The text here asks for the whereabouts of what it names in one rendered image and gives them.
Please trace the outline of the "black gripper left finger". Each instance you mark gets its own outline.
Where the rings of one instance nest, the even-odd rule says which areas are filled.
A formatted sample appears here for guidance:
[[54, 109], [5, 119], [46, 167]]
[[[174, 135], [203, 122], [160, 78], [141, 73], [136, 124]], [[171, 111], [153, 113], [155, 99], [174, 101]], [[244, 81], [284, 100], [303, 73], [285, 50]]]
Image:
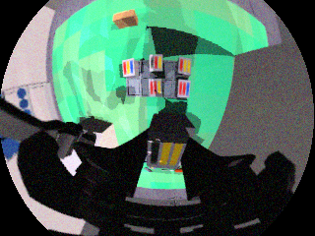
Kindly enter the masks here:
[[121, 146], [114, 148], [96, 147], [84, 142], [72, 143], [72, 147], [80, 161], [117, 176], [123, 192], [126, 192], [127, 197], [133, 200], [139, 177], [142, 174], [141, 170], [145, 165], [147, 148], [149, 148], [147, 130], [130, 139], [125, 145], [122, 143]]

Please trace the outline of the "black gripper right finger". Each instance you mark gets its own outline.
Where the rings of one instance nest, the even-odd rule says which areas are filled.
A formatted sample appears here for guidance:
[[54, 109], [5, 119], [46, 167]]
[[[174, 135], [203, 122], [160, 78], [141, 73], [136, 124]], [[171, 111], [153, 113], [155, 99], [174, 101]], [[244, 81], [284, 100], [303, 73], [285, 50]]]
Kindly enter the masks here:
[[256, 158], [253, 153], [220, 157], [189, 137], [180, 162], [185, 192], [188, 194], [186, 198], [188, 201], [199, 201], [201, 193], [208, 192], [210, 186], [216, 184], [225, 172], [251, 166], [253, 158]]

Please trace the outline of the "dark grey flat panel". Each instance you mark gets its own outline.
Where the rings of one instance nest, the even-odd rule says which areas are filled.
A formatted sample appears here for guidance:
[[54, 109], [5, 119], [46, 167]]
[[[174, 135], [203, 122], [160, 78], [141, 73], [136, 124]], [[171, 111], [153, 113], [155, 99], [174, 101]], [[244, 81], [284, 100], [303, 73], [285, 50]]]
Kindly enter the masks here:
[[298, 44], [269, 44], [233, 59], [228, 102], [208, 150], [220, 157], [255, 154], [256, 176], [267, 168], [265, 158], [278, 150], [295, 162], [294, 193], [314, 134], [314, 98]]

